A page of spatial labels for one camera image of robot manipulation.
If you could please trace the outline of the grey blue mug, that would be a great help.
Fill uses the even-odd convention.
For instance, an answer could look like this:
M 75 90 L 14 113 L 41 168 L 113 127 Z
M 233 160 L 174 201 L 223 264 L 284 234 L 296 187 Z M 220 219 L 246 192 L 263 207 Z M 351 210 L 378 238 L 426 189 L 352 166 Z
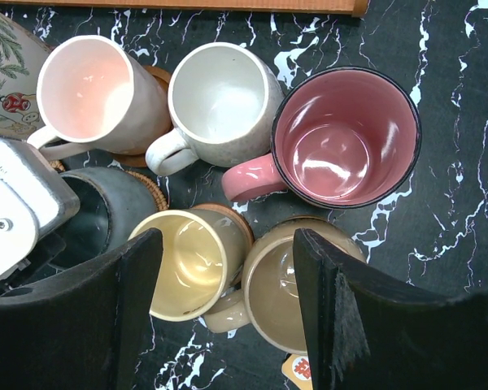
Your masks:
M 60 270 L 124 244 L 133 229 L 158 210 L 150 190 L 125 171 L 87 167 L 60 176 L 81 203 L 78 213 L 56 230 L 65 249 L 50 264 Z

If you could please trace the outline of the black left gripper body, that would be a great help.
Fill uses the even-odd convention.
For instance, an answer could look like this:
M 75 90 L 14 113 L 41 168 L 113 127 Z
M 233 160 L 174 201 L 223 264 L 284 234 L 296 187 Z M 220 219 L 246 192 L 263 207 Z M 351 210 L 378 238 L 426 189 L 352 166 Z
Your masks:
M 53 260 L 66 247 L 64 240 L 56 232 L 40 240 L 33 251 L 20 262 L 20 269 L 0 280 L 0 296 L 27 283 L 27 280 L 47 263 Z

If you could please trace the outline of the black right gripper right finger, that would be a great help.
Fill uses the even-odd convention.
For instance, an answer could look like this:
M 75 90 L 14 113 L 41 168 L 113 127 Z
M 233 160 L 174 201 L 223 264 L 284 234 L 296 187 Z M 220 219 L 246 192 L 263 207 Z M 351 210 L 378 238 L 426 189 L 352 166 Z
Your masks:
M 308 228 L 294 269 L 316 389 L 488 389 L 488 289 L 444 297 Z

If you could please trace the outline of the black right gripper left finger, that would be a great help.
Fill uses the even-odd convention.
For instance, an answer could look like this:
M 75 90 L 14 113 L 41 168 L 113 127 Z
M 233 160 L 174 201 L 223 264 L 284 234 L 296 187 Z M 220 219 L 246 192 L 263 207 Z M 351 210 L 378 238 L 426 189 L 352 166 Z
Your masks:
M 130 389 L 158 278 L 151 228 L 0 297 L 0 389 Z

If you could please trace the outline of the white speckled mug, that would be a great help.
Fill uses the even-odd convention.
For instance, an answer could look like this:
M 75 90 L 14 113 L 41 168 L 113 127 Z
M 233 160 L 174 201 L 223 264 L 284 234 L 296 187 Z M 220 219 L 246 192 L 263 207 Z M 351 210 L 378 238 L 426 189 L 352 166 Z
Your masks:
M 271 69 L 239 45 L 212 42 L 187 54 L 172 74 L 173 130 L 146 151 L 146 165 L 172 175 L 203 160 L 234 167 L 266 154 L 284 94 Z

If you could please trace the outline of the pink mug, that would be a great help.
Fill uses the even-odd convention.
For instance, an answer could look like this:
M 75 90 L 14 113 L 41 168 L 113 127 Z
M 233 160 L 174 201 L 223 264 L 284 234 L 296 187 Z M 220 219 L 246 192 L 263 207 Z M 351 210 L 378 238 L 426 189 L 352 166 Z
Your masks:
M 91 149 L 143 154 L 172 126 L 162 85 L 99 35 L 57 46 L 42 65 L 36 96 L 45 125 L 28 143 L 48 160 Z

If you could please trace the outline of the maroon speckled mug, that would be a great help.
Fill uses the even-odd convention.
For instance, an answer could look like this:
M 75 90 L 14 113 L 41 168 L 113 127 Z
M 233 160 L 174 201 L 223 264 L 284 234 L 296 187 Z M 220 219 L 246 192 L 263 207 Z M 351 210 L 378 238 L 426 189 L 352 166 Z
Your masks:
M 270 151 L 222 176 L 232 202 L 290 189 L 321 208 L 358 208 L 410 176 L 422 141 L 417 107 L 390 77 L 335 67 L 292 89 L 272 123 Z

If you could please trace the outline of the green floral mug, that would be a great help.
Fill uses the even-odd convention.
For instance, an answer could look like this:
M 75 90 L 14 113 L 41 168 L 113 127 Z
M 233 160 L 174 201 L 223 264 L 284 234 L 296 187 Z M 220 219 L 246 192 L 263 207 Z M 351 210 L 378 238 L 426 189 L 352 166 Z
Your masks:
M 27 139 L 44 126 L 37 79 L 50 48 L 0 13 L 0 135 Z

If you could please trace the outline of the yellow mug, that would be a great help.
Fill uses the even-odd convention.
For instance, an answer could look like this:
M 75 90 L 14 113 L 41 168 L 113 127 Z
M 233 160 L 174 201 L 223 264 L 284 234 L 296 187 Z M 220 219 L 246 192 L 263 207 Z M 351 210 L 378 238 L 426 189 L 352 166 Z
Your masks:
M 220 238 L 201 217 L 188 210 L 165 210 L 143 219 L 134 238 L 156 228 L 163 254 L 150 314 L 170 322 L 197 318 L 214 306 L 227 286 L 227 259 Z

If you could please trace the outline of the beige brown mug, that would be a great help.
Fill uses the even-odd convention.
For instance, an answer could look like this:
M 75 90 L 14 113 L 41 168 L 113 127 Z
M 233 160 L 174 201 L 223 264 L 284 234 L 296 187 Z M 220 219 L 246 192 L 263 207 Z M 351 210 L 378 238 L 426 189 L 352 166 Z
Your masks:
M 312 229 L 343 252 L 366 261 L 349 235 L 323 219 L 296 216 L 278 223 L 253 244 L 243 264 L 241 288 L 220 298 L 205 313 L 211 332 L 228 332 L 251 323 L 280 350 L 307 353 L 292 251 L 298 228 Z

